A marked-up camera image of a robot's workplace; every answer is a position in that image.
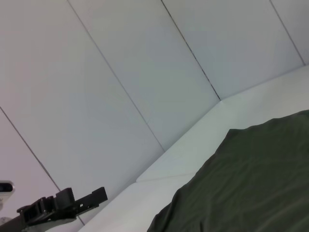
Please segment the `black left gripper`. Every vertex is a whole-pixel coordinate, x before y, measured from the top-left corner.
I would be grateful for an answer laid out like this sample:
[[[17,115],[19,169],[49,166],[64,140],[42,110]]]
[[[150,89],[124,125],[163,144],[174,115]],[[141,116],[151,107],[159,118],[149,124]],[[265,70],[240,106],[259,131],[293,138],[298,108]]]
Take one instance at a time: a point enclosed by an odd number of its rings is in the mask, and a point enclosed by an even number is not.
[[[75,201],[72,188],[66,188],[55,197],[41,198],[19,209],[19,216],[0,226],[2,232],[46,232],[54,227],[74,222],[77,217],[93,210],[108,200],[100,187]]]

